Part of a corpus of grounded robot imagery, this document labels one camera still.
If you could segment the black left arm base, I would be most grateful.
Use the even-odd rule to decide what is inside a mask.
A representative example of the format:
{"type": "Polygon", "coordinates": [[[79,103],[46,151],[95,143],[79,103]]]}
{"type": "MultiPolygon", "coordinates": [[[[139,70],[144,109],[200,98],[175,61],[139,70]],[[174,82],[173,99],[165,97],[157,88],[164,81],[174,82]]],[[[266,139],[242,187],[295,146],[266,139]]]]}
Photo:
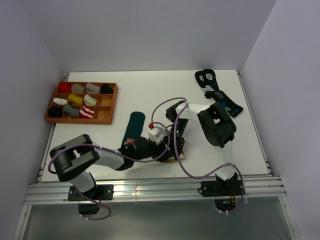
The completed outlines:
{"type": "Polygon", "coordinates": [[[111,208],[102,201],[111,201],[113,194],[114,186],[112,184],[100,184],[87,192],[80,192],[75,186],[71,186],[67,201],[78,202],[78,213],[81,217],[97,221],[106,219],[111,215],[111,208]],[[104,217],[94,217],[101,209],[108,210],[108,214],[104,217]]]}

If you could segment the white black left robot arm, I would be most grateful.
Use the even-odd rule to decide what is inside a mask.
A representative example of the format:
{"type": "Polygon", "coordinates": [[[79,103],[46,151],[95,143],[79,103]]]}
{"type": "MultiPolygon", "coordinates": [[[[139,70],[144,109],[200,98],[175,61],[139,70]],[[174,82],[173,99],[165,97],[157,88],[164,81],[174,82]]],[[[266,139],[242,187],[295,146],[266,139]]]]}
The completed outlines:
{"type": "Polygon", "coordinates": [[[82,134],[55,148],[49,155],[48,171],[58,176],[61,182],[70,182],[86,200],[96,197],[98,188],[87,169],[92,165],[105,166],[115,171],[125,171],[134,163],[164,161],[170,148],[170,137],[165,135],[160,142],[138,137],[116,150],[93,143],[88,134],[82,134]]]}

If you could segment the brown striped sock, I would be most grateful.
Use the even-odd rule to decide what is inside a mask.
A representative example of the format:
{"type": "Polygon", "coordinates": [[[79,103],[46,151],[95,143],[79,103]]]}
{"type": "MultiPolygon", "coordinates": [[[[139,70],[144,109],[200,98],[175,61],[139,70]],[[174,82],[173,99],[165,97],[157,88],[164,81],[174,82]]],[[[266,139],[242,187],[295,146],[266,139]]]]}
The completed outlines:
{"type": "MultiPolygon", "coordinates": [[[[184,158],[185,158],[185,155],[184,155],[184,152],[182,151],[180,154],[179,154],[179,158],[180,160],[182,161],[184,158]]],[[[165,163],[166,164],[172,164],[172,163],[176,163],[178,160],[175,159],[175,156],[172,156],[170,158],[168,158],[165,163]]]]}

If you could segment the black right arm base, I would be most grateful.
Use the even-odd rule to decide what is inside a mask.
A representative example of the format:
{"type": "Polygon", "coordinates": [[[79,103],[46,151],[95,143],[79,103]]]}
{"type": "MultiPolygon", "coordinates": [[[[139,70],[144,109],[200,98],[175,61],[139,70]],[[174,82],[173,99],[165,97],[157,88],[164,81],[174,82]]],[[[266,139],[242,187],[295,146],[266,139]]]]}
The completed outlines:
{"type": "Polygon", "coordinates": [[[222,212],[234,210],[237,206],[236,197],[243,197],[246,193],[241,180],[238,179],[202,181],[197,192],[204,198],[218,197],[214,204],[222,212]]]}

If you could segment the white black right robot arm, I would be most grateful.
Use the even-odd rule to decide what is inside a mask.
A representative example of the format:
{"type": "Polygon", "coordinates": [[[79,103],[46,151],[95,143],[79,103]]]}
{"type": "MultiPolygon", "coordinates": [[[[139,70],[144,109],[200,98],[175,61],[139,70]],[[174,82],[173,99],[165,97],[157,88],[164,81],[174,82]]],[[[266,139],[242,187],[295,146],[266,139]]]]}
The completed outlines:
{"type": "Polygon", "coordinates": [[[170,135],[173,141],[174,156],[183,172],[188,177],[197,180],[215,174],[219,180],[216,183],[217,191],[222,195],[229,194],[234,188],[232,181],[236,181],[239,175],[236,173],[236,166],[231,163],[233,157],[232,141],[235,138],[237,128],[224,107],[219,102],[211,105],[199,105],[181,100],[166,110],[165,117],[173,123],[170,135]],[[178,140],[182,137],[189,120],[198,122],[206,140],[218,148],[219,159],[217,162],[219,166],[202,176],[191,175],[182,165],[178,152],[178,140]]]}

